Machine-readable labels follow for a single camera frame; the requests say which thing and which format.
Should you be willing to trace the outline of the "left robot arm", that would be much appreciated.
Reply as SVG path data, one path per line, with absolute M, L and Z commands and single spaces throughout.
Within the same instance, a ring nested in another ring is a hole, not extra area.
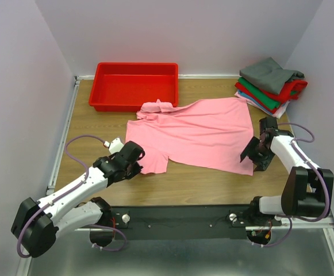
M 102 198 L 84 200 L 110 185 L 131 179 L 140 173 L 139 165 L 145 151 L 133 141 L 125 144 L 119 139 L 108 146 L 110 156 L 98 158 L 85 173 L 64 188 L 37 201 L 27 198 L 21 202 L 12 234 L 17 238 L 16 250 L 22 258 L 37 258 L 47 252 L 61 235 L 81 227 L 118 229 L 111 206 Z

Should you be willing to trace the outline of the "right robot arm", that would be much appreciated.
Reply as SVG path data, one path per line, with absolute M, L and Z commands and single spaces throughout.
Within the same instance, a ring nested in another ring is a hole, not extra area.
M 330 213 L 334 174 L 322 169 L 300 149 L 290 131 L 266 128 L 253 137 L 240 155 L 250 159 L 254 171 L 265 171 L 277 156 L 289 173 L 281 195 L 256 196 L 243 216 L 253 225 L 271 217 L 294 217 L 308 222 L 326 218 Z

